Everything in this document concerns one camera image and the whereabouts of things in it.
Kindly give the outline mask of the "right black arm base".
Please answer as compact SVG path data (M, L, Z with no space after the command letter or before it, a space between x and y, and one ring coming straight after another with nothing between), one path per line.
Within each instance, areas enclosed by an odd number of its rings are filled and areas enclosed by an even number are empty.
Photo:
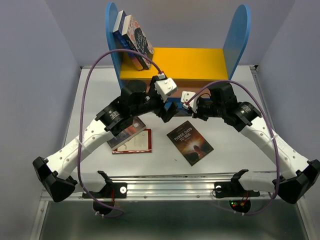
M229 205L236 213L246 215L251 209L251 197L260 196L259 191L245 190L240 184L240 178L249 172L247 169L242 169L235 173L230 181L218 181L214 183L214 188L211 194L216 199L232 198L229 200Z

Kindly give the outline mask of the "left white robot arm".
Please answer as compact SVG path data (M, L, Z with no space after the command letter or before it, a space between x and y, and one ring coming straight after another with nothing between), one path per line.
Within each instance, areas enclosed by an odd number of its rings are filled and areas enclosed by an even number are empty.
M103 108L87 127L79 127L77 137L56 153L37 157L32 162L33 168L52 200L59 203L75 192L80 180L75 180L72 172L103 143L130 127L134 117L152 112L167 123L177 113L178 106L172 103L166 108L165 105L177 90L174 80L164 74L153 76L150 84L131 80L121 89L120 96Z

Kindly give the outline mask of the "blue Jane Eyre book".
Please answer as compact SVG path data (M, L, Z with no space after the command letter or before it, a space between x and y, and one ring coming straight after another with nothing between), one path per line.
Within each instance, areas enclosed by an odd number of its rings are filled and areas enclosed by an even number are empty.
M127 16L127 14L125 13L124 10L121 10L118 12L115 23L114 23L112 34L113 34L114 39L117 40L117 42L121 45L121 47L123 49L131 50L129 44L127 43L125 38L122 36L122 31L123 31L123 26L124 26L126 16ZM130 53L130 52L127 52L127 54L129 56L131 62L135 66L136 70L141 71L144 69L135 54Z

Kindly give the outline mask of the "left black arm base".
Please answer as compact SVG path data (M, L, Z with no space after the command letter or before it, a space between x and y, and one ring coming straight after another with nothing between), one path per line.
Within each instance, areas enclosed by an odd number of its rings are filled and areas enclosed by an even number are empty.
M116 206L116 200L127 197L128 184L114 182L104 171L98 170L95 178L85 181L88 191L82 191L84 199L93 200L92 208L96 216L116 218L124 214L124 210Z

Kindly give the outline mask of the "floral Little Women book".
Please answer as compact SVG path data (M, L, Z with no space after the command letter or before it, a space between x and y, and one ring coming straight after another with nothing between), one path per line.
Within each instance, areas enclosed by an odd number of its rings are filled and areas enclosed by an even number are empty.
M124 18L121 35L131 50L147 56L150 60L153 59L155 50L132 15L127 15Z

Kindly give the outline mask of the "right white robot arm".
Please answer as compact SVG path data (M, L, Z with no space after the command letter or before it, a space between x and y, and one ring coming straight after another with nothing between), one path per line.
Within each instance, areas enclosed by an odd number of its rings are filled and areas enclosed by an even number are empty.
M183 107L193 118L207 121L221 118L237 132L252 141L276 166L276 172L240 170L230 181L221 183L216 197L237 197L245 192L268 192L289 204L295 204L317 181L320 162L309 160L286 143L271 127L258 104L239 102L232 81L217 81L206 85L210 99L198 93L183 93Z

